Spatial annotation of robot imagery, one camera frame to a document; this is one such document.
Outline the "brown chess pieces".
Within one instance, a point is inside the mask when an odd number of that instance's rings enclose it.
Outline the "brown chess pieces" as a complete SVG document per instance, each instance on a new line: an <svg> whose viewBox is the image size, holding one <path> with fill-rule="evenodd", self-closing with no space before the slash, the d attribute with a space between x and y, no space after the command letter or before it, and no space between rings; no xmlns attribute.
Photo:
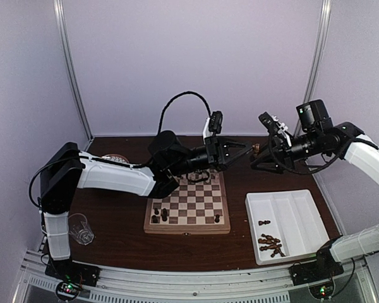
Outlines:
<svg viewBox="0 0 379 303"><path fill-rule="evenodd" d="M258 221L258 225L259 225L259 226L262 226L262 225L268 225L268 224L270 224L270 223L271 223L270 220L264 220L264 221L259 220L259 221Z"/></svg>

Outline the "wooden chess board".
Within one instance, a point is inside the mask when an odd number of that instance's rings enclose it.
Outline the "wooden chess board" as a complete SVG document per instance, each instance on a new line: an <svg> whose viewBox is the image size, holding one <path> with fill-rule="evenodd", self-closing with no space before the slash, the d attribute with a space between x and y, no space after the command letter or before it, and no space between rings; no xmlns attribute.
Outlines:
<svg viewBox="0 0 379 303"><path fill-rule="evenodd" d="M164 208L169 212L166 222L161 218ZM216 214L219 223L214 222ZM153 215L158 216L158 223L152 223ZM228 234L231 224L224 174L219 172L215 184L179 184L166 198L148 199L143 229L147 234Z"/></svg>

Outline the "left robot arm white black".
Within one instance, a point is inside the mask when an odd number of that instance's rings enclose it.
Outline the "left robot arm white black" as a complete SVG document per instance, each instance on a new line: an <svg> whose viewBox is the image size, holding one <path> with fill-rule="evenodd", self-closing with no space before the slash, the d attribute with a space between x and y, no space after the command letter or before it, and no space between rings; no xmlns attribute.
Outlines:
<svg viewBox="0 0 379 303"><path fill-rule="evenodd" d="M77 189L97 188L165 198L179 184L176 177L197 170L227 170L252 150L250 142L214 134L203 144L187 148L172 131L160 132L148 146L150 159L143 164L124 163L80 151L65 143L34 175L40 195L31 202L40 210L49 246L49 266L64 280L74 279L80 267L72 261L68 213Z"/></svg>

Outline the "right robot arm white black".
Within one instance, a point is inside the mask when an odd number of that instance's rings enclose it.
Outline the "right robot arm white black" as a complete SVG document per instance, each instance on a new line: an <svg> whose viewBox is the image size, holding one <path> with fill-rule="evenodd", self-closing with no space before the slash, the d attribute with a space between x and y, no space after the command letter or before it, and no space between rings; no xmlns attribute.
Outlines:
<svg viewBox="0 0 379 303"><path fill-rule="evenodd" d="M303 103L296 111L300 135L291 135L286 124L268 112L259 115L268 140L255 149L251 168L278 174L321 174L335 188L334 200L362 194L361 201L368 201L379 189L379 144L351 122L333 124L320 99ZM379 222L360 223L353 232L330 239L319 248L311 273L322 279L335 265L376 253Z"/></svg>

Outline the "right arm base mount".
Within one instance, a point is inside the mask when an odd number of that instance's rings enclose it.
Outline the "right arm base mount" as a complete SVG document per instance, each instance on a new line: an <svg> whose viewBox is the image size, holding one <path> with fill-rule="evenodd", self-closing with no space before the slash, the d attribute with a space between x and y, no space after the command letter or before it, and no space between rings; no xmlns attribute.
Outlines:
<svg viewBox="0 0 379 303"><path fill-rule="evenodd" d="M309 263L295 263L289 268L289 273L294 286L306 283L330 280L331 278L343 274L342 265L335 265L333 268L323 268L317 261Z"/></svg>

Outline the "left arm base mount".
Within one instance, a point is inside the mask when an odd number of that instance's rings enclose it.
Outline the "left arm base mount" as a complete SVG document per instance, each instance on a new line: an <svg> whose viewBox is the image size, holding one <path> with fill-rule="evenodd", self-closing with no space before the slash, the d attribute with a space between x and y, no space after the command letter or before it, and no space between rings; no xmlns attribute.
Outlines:
<svg viewBox="0 0 379 303"><path fill-rule="evenodd" d="M48 263L45 274L67 283L95 287L100 275L100 268L89 264L76 263L71 256L54 259L48 253Z"/></svg>

